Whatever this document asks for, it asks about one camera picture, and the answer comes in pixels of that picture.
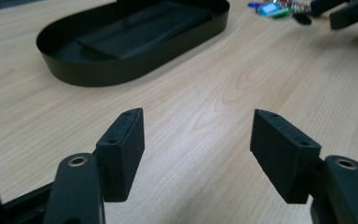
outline green object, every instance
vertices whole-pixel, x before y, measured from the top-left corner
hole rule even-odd
[[[285,17],[285,16],[287,16],[289,14],[292,14],[294,12],[295,12],[295,9],[292,8],[292,7],[289,7],[289,8],[284,8],[284,9],[278,10],[278,11],[270,14],[269,16],[272,19],[279,19],[279,18]]]

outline brass insert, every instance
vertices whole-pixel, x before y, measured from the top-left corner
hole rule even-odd
[[[336,160],[336,164],[342,168],[348,169],[348,170],[357,170],[357,165],[351,161],[338,159]]]
[[[68,165],[72,167],[84,165],[89,159],[87,157],[75,157],[68,161]]]

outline black mechanical arm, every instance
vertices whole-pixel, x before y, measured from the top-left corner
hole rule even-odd
[[[319,158],[321,146],[281,116],[256,110],[251,151],[287,203],[313,197],[313,223],[358,223],[358,161]]]
[[[53,183],[1,204],[0,224],[101,224],[103,201],[125,202],[145,149],[143,109],[122,113],[92,154],[64,159]]]
[[[326,11],[342,4],[347,4],[330,13],[330,27],[339,30],[358,22],[358,0],[292,0],[296,13],[293,18],[303,25],[311,25],[313,18],[320,17]]]

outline wooden table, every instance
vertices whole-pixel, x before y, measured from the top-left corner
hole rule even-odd
[[[358,161],[358,23],[332,32],[273,21],[230,0],[221,35],[144,77],[106,88],[59,81],[36,48],[49,23],[108,0],[48,0],[0,10],[0,196],[53,181],[59,162],[92,152],[117,116],[145,111],[145,153],[107,223],[311,223],[287,205],[249,150],[255,108],[276,112]]]

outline blue object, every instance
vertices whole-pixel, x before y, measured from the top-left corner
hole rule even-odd
[[[268,14],[278,11],[279,10],[279,5],[276,3],[266,3],[262,6],[260,6],[257,9],[257,13],[262,15],[262,16],[267,16]]]
[[[259,2],[250,2],[248,3],[248,7],[258,7],[260,5],[263,5],[264,3],[259,3]]]

